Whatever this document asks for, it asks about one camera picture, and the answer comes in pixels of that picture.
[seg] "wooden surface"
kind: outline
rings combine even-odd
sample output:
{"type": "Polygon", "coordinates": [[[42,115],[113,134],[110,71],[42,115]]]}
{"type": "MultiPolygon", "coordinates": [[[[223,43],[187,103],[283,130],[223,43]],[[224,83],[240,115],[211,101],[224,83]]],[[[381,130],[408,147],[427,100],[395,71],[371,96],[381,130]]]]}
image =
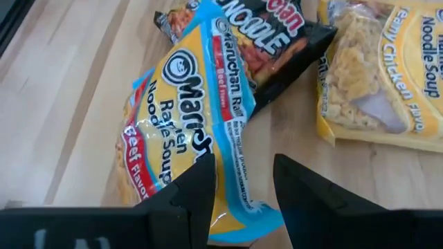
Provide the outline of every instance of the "wooden surface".
{"type": "MultiPolygon", "coordinates": [[[[131,82],[166,54],[159,0],[36,0],[0,59],[0,207],[118,205],[114,143],[131,82]]],[[[312,19],[315,6],[303,8],[312,19]]],[[[316,135],[315,66],[244,134],[254,199],[284,153],[386,208],[443,208],[443,155],[316,135]]],[[[287,248],[283,230],[256,248],[287,248]]]]}

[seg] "wood grain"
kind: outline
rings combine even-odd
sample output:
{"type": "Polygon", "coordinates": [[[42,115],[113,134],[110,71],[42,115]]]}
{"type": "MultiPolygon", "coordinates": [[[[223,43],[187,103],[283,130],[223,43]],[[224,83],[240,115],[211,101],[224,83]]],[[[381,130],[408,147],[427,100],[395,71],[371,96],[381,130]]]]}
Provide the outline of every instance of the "wood grain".
{"type": "MultiPolygon", "coordinates": [[[[131,82],[172,47],[152,23],[173,0],[36,0],[0,59],[0,206],[119,205],[114,143],[131,82]]],[[[315,4],[303,1],[315,17],[315,4]]],[[[387,208],[443,208],[443,155],[316,135],[315,66],[244,132],[253,199],[278,207],[284,153],[387,208]]],[[[290,248],[284,228],[254,248],[290,248]]]]}

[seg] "ramen noodle package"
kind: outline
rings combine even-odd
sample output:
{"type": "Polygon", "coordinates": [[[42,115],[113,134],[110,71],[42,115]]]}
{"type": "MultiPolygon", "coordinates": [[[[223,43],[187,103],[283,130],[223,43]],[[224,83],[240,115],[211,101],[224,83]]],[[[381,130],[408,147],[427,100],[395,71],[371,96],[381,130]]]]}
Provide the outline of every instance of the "ramen noodle package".
{"type": "MultiPolygon", "coordinates": [[[[200,2],[189,0],[167,14],[157,12],[154,23],[175,44],[184,36],[200,2]]],[[[257,109],[278,97],[316,61],[335,34],[334,28],[305,21],[299,0],[214,2],[222,7],[237,39],[257,109]]]]}
{"type": "Polygon", "coordinates": [[[253,241],[283,224],[249,197],[242,130],[255,100],[219,6],[202,4],[186,37],[139,81],[117,142],[118,189],[126,205],[156,194],[199,158],[214,154],[217,189],[210,239],[253,241]]]}
{"type": "Polygon", "coordinates": [[[318,132],[443,152],[443,10],[390,2],[320,2],[338,32],[319,63],[318,132]]]}

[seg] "black object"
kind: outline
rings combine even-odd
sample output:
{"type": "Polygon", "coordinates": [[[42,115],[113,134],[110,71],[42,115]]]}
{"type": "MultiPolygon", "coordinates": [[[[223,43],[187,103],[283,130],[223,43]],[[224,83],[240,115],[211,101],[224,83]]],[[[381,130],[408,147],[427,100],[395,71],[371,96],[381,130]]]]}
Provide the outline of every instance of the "black object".
{"type": "Polygon", "coordinates": [[[0,57],[33,3],[34,0],[0,0],[0,57]]]}
{"type": "Polygon", "coordinates": [[[0,211],[0,248],[206,248],[214,197],[208,155],[133,208],[0,211]]]}
{"type": "Polygon", "coordinates": [[[305,32],[308,38],[306,47],[294,54],[278,73],[272,75],[266,81],[266,84],[259,87],[254,93],[257,104],[252,116],[267,104],[276,100],[313,62],[325,54],[335,37],[337,29],[332,26],[321,26],[312,21],[306,21],[305,32]]]}
{"type": "Polygon", "coordinates": [[[294,248],[443,248],[443,211],[386,210],[281,154],[273,177],[294,248]]]}

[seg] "maruchan ramen package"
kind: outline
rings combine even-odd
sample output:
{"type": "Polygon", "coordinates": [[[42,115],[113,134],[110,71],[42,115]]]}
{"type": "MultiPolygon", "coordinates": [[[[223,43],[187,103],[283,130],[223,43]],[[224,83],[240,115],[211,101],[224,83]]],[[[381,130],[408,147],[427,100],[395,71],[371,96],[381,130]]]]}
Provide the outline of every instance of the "maruchan ramen package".
{"type": "Polygon", "coordinates": [[[217,189],[210,239],[243,243],[283,224],[281,213],[250,199],[242,130],[255,100],[221,8],[202,4],[186,37],[139,81],[116,145],[124,204],[156,194],[199,158],[214,154],[217,189]]]}
{"type": "MultiPolygon", "coordinates": [[[[316,61],[335,29],[305,21],[299,0],[214,0],[225,12],[255,92],[256,109],[278,97],[316,61]]],[[[189,0],[169,13],[157,12],[154,23],[175,44],[184,37],[201,1],[189,0]]]]}
{"type": "Polygon", "coordinates": [[[443,152],[443,9],[438,7],[320,2],[320,21],[338,28],[319,62],[322,137],[443,152]]]}

